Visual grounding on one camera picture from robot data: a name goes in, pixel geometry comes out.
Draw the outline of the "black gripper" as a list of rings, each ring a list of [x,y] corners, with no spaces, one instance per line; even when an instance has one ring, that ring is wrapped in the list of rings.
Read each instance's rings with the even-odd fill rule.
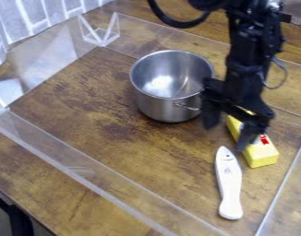
[[[241,125],[235,148],[243,151],[258,135],[266,133],[275,116],[260,98],[270,62],[244,65],[227,60],[225,66],[223,80],[211,77],[201,79],[200,119],[203,127],[211,129],[219,124],[221,112],[236,118]]]

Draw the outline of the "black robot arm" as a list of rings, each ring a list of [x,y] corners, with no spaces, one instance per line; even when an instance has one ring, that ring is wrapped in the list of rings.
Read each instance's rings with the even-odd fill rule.
[[[275,114],[260,99],[270,64],[278,59],[284,38],[280,33],[280,0],[188,0],[189,5],[209,13],[221,8],[228,18],[229,53],[225,57],[225,77],[205,78],[200,92],[203,126],[217,125],[221,113],[243,123],[236,149],[266,132]]]

